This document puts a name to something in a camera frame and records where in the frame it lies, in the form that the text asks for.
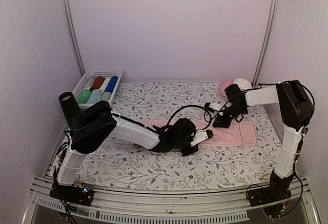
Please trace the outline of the pink towel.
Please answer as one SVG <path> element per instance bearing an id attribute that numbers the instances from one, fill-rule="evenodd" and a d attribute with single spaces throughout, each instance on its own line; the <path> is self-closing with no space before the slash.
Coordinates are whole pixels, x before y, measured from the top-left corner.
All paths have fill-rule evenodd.
<path id="1" fill-rule="evenodd" d="M 153 125 L 163 127 L 167 119 L 141 119 L 140 122 L 153 129 Z M 204 120 L 192 120 L 197 129 L 205 127 L 207 123 Z M 219 146 L 249 146 L 256 143 L 254 125 L 251 121 L 242 121 L 240 123 L 232 121 L 229 128 L 213 128 L 213 138 L 200 143 L 201 147 L 219 147 Z"/>

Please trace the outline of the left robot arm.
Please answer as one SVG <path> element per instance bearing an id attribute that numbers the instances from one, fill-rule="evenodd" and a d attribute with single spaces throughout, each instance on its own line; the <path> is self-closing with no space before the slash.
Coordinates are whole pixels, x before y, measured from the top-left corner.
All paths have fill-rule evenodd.
<path id="1" fill-rule="evenodd" d="M 173 125 L 147 127 L 113 114 L 106 101 L 100 101 L 84 111 L 72 96 L 59 103 L 71 136 L 71 144 L 55 177 L 58 183 L 55 189 L 64 200 L 72 200 L 76 196 L 72 185 L 82 162 L 107 138 L 125 140 L 159 153 L 179 148 L 183 156 L 188 156 L 198 151 L 198 146 L 191 145 L 196 127 L 186 118 L 179 119 Z"/>

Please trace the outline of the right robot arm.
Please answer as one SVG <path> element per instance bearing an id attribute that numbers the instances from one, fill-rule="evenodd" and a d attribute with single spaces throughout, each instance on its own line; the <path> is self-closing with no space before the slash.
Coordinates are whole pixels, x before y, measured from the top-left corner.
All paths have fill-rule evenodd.
<path id="1" fill-rule="evenodd" d="M 276 84 L 263 84 L 260 88 L 241 89 L 232 84 L 224 90 L 228 102 L 217 112 L 213 127 L 228 128 L 231 122 L 242 121 L 249 107 L 278 104 L 284 134 L 278 163 L 271 173 L 270 185 L 265 197 L 276 201 L 295 177 L 295 164 L 298 160 L 303 137 L 315 111 L 315 101 L 311 92 L 298 80 L 287 80 Z"/>

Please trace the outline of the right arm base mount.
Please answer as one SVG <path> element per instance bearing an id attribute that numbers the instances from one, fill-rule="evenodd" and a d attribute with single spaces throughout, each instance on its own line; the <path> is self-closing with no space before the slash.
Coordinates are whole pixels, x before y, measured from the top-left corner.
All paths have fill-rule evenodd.
<path id="1" fill-rule="evenodd" d="M 293 212 L 294 209 L 299 205 L 304 190 L 302 181 L 300 181 L 300 185 L 300 195 L 292 207 L 290 207 L 292 194 L 289 189 L 286 189 L 282 192 L 271 191 L 270 187 L 262 187 L 258 184 L 252 184 L 247 188 L 245 197 L 249 201 L 251 207 L 263 206 L 278 201 L 278 204 L 263 207 L 262 210 L 264 215 L 269 219 L 280 219 Z"/>

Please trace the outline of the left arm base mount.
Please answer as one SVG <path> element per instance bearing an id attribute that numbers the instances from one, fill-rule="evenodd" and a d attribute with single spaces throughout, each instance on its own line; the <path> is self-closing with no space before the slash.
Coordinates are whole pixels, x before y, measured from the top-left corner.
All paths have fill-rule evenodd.
<path id="1" fill-rule="evenodd" d="M 52 185 L 49 196 L 62 202 L 74 203 L 90 207 L 93 201 L 94 191 L 86 187 Z"/>

